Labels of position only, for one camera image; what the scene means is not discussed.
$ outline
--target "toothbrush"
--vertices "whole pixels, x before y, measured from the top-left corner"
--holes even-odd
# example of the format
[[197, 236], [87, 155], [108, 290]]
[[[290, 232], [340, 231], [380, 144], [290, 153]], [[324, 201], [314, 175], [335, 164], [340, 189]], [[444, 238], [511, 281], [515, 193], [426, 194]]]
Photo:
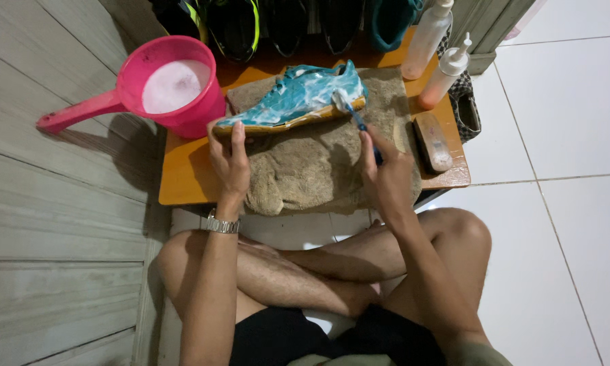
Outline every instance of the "toothbrush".
[[[348, 96], [348, 93], [346, 93], [345, 90], [334, 89], [334, 91], [332, 92], [332, 101], [334, 102], [334, 105], [339, 111], [348, 111], [350, 113], [354, 121], [357, 123], [357, 128], [359, 129], [359, 131], [368, 131], [368, 129], [366, 128], [366, 124], [363, 122], [363, 117], [360, 116], [357, 112], [355, 112], [354, 108], [352, 107], [352, 103], [350, 103], [350, 97]], [[374, 145], [373, 153], [375, 155], [375, 163], [377, 164], [377, 166], [382, 165], [382, 153], [377, 150]]]

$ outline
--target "knee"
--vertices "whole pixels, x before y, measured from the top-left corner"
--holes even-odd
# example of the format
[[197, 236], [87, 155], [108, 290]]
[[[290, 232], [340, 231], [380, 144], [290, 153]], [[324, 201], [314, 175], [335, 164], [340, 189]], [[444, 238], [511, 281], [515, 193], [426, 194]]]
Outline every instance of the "knee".
[[438, 208], [429, 212], [433, 212], [437, 216], [436, 219], [442, 221], [442, 234], [460, 238], [461, 242], [470, 243], [490, 252], [492, 246], [490, 230], [477, 215], [461, 208]]
[[205, 230], [185, 230], [174, 235], [158, 253], [157, 259], [161, 270], [176, 262], [178, 257], [202, 253], [207, 240], [208, 232]]

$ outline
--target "pink plastic scoop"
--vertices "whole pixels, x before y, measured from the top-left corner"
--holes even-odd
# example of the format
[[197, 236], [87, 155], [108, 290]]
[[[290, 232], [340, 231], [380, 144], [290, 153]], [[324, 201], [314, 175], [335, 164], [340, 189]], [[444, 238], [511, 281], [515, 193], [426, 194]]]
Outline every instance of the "pink plastic scoop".
[[[202, 85], [201, 93], [173, 111], [146, 112], [142, 96], [149, 77], [160, 67], [182, 60], [199, 61], [210, 69], [210, 76]], [[186, 36], [167, 36], [147, 42], [124, 61], [113, 90], [42, 116], [36, 126], [58, 134], [85, 119], [127, 111], [152, 119], [180, 137], [205, 137], [205, 125], [226, 113], [226, 103], [216, 78], [216, 65], [210, 49], [199, 40]]]

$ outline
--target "green shirt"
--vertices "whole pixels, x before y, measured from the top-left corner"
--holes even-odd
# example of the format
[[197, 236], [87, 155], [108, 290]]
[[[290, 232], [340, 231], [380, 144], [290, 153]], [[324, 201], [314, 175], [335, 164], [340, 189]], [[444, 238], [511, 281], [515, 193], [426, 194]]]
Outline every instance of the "green shirt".
[[[456, 366], [512, 366], [501, 353], [480, 343], [460, 345], [458, 357]], [[385, 354], [352, 354], [334, 360], [310, 354], [287, 366], [395, 366], [395, 363]]]

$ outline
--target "wristwatch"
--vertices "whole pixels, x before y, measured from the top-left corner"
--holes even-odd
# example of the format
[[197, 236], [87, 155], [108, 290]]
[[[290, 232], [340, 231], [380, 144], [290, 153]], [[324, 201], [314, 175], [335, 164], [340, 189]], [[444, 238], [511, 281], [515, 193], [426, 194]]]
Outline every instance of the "wristwatch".
[[208, 226], [206, 226], [206, 230], [208, 231], [216, 231], [222, 234], [236, 234], [239, 232], [239, 226], [241, 220], [237, 221], [223, 221], [217, 220], [214, 218], [215, 208], [212, 209], [210, 214], [208, 215]]

